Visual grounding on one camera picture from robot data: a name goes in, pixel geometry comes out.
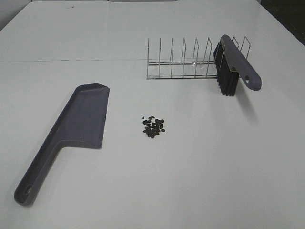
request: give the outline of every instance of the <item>dish rack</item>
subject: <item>dish rack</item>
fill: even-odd
[[[239,43],[235,37],[232,41],[239,49]],[[248,38],[244,36],[240,51],[243,53],[245,41],[248,44],[244,56],[247,59],[251,47]],[[215,79],[217,78],[217,70],[214,63],[214,57],[211,56],[214,51],[210,37],[208,37],[204,52],[200,49],[198,39],[195,38],[193,47],[193,56],[186,58],[186,42],[183,38],[182,48],[179,50],[181,57],[175,59],[174,42],[171,40],[171,50],[169,59],[161,59],[161,38],[159,40],[159,52],[157,59],[150,59],[150,39],[148,39],[147,46],[147,79]]]

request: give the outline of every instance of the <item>brush handle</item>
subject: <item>brush handle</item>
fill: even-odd
[[[230,71],[238,72],[244,84],[251,90],[258,91],[262,87],[262,80],[244,55],[238,50],[228,35],[220,39]]]

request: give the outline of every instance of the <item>table surface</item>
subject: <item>table surface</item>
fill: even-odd
[[[251,41],[260,91],[146,80],[148,38],[170,51],[172,37],[215,46],[226,33]],[[305,48],[255,0],[33,2],[0,32],[0,53],[0,228],[304,228]],[[35,203],[18,205],[85,83],[110,88],[102,149],[64,148]],[[165,120],[155,139],[142,133],[149,115]]]

